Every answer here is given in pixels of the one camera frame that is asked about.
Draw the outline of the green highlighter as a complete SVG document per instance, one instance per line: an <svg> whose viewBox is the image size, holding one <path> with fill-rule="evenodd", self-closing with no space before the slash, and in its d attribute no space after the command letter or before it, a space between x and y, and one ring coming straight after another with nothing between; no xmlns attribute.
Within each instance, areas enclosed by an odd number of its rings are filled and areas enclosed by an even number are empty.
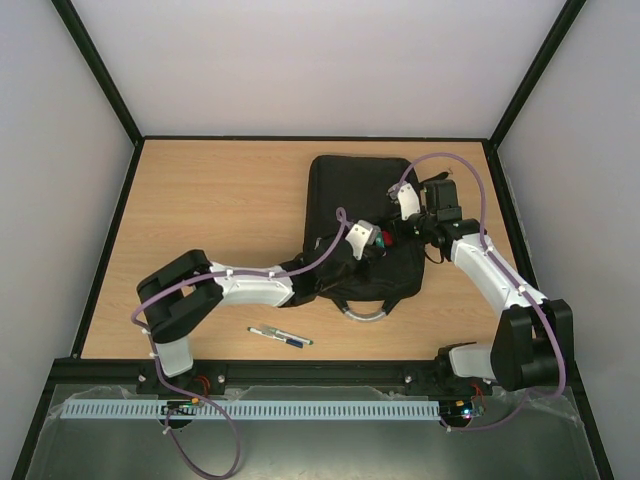
<svg viewBox="0 0 640 480"><path fill-rule="evenodd" d="M375 244L377 247L385 248L387 244L385 243L385 239L382 235L378 235L375 239Z"/></svg>

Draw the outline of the black student bag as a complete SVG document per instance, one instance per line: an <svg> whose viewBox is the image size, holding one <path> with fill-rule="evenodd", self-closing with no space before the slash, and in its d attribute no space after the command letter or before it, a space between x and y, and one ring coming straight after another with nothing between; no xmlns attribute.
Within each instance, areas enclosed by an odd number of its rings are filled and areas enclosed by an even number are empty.
<svg viewBox="0 0 640 480"><path fill-rule="evenodd" d="M382 231L395 234L392 221L400 207L387 191L409 167L403 158L321 155L313 160L308 180L303 252L320 256L339 227L336 210L342 207L352 222L366 220ZM396 240L385 247L385 257L373 268L369 282L345 282L324 290L327 298L348 318L372 323L385 318L402 300L420 292L425 263L425 244Z"/></svg>

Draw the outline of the blue whiteboard marker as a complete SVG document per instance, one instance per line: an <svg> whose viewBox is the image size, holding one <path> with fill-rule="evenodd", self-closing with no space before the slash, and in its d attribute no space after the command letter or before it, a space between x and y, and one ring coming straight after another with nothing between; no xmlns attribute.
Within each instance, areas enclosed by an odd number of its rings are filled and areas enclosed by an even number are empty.
<svg viewBox="0 0 640 480"><path fill-rule="evenodd" d="M289 337L285 337L285 336L281 336L281 335L278 335L278 334L275 334L275 333L267 332L267 331L264 331L264 330L260 330L260 329L255 328L255 327L248 327L247 331L252 333L252 334L255 334L255 335L259 335L259 336L262 336L262 337L265 337L265 338L269 338L269 339L272 339L272 340L276 340L276 341L282 342L284 344L293 346L295 348L302 349L303 346L304 346L304 343L302 343L302 342L300 342L298 340L295 340L295 339L292 339L292 338L289 338Z"/></svg>

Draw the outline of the pink highlighter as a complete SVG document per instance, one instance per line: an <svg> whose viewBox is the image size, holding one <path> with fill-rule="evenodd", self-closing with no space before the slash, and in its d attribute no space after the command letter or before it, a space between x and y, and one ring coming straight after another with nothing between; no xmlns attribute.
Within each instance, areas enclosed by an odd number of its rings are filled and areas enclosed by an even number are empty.
<svg viewBox="0 0 640 480"><path fill-rule="evenodd" d="M382 231L381 235L386 248L391 248L396 244L395 237L392 233L388 231Z"/></svg>

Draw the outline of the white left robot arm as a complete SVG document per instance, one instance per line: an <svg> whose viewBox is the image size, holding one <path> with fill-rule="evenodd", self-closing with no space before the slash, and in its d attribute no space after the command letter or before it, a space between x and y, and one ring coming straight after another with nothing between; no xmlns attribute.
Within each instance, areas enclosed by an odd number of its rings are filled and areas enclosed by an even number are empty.
<svg viewBox="0 0 640 480"><path fill-rule="evenodd" d="M360 258L351 246L328 254L314 251L263 268L231 267L211 262L200 249L190 250L139 282L136 292L162 373L181 375L193 367L190 333L217 307L256 304L298 307L348 280L369 273L383 256L367 247Z"/></svg>

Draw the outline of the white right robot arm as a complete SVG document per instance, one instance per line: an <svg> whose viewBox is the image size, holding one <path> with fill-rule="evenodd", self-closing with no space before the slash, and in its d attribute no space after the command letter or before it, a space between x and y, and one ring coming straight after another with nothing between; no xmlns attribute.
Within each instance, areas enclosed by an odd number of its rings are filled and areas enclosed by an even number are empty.
<svg viewBox="0 0 640 480"><path fill-rule="evenodd" d="M445 348L447 360L436 367L438 384L455 392L471 378L481 378L508 391L543 385L564 390L573 359L571 308L527 282L505 261L484 225L463 217L453 181L428 181L424 194L421 200L407 181L389 189L400 209L395 235L437 248L472 281L498 318L492 344Z"/></svg>

